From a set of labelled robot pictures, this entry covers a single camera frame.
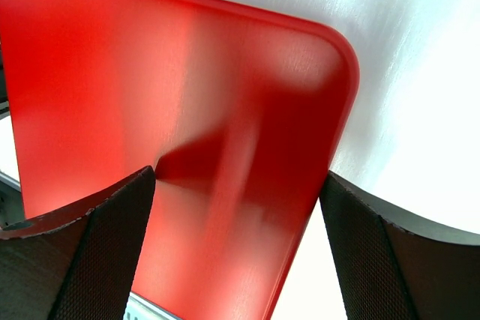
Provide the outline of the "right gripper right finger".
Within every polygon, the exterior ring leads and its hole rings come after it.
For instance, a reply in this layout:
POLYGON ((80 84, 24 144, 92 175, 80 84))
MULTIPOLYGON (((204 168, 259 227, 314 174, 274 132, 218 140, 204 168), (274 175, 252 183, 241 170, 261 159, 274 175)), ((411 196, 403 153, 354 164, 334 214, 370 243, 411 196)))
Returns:
POLYGON ((348 319, 478 319, 479 235, 329 172, 319 203, 348 319))

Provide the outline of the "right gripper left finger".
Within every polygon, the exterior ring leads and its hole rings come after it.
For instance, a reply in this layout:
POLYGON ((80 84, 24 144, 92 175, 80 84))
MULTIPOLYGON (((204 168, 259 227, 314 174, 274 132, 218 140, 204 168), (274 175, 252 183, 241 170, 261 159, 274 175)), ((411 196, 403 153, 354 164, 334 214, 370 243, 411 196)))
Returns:
POLYGON ((2 319, 122 319, 155 193, 146 166, 1 230, 2 319))

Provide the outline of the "red box lid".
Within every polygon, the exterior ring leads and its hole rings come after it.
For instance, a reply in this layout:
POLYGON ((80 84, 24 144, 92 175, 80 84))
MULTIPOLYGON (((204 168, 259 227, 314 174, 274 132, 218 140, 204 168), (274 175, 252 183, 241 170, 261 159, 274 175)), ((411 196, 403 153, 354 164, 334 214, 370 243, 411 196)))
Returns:
POLYGON ((268 319, 352 108, 334 29, 222 0, 1 0, 28 217, 152 166, 133 290, 268 319))

